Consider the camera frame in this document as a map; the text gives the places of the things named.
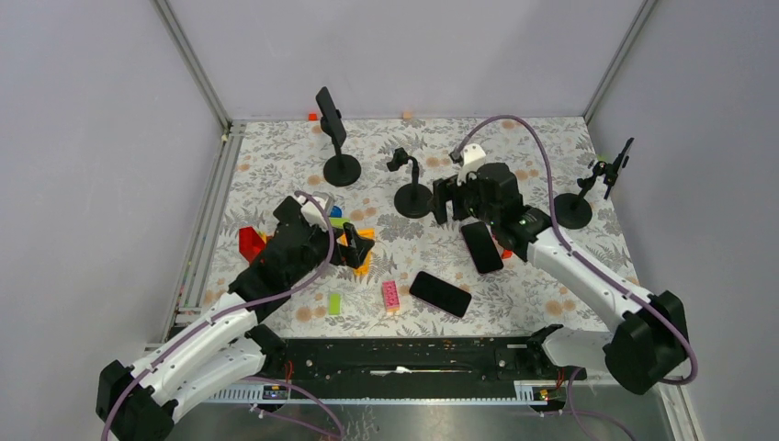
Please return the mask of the black phone purple case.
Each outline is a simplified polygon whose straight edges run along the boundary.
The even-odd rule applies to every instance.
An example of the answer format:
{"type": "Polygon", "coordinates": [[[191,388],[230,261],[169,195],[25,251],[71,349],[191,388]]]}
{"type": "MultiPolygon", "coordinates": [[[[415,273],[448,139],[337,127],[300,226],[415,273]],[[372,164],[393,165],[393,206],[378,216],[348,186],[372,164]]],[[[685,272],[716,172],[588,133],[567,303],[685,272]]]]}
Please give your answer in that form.
{"type": "Polygon", "coordinates": [[[460,228],[471,259],[480,275],[503,269],[503,261],[483,222],[474,222],[460,228]]]}

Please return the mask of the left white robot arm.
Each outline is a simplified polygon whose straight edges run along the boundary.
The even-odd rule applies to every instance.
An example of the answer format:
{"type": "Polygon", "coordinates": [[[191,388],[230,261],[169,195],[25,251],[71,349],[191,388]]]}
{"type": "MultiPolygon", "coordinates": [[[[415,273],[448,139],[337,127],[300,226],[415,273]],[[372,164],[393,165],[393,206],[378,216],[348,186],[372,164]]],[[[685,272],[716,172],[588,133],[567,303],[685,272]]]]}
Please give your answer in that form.
{"type": "Polygon", "coordinates": [[[375,242],[328,217],[332,201],[298,191],[275,209],[277,226],[249,266],[209,309],[148,355],[115,360],[99,376],[102,439],[164,440],[193,408],[233,382],[285,365],[284,346],[263,320],[328,265],[359,268],[375,242]]]}

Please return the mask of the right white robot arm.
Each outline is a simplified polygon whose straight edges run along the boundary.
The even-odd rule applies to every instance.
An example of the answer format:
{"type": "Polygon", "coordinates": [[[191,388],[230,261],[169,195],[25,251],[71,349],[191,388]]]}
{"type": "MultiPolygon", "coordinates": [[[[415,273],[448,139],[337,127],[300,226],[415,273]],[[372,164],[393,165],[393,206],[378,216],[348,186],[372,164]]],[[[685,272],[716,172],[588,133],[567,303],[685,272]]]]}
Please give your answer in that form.
{"type": "Polygon", "coordinates": [[[525,204],[506,164],[435,180],[431,209],[439,224],[483,221],[489,238],[555,278],[604,323],[601,332],[560,326],[537,332],[541,343],[526,355],[536,377],[548,379],[562,367],[603,371],[638,395],[658,383],[685,385],[696,379],[699,363],[682,301],[669,290],[653,294],[621,278],[576,245],[553,216],[525,204]],[[671,379],[684,362],[690,364],[689,374],[671,379]]]}

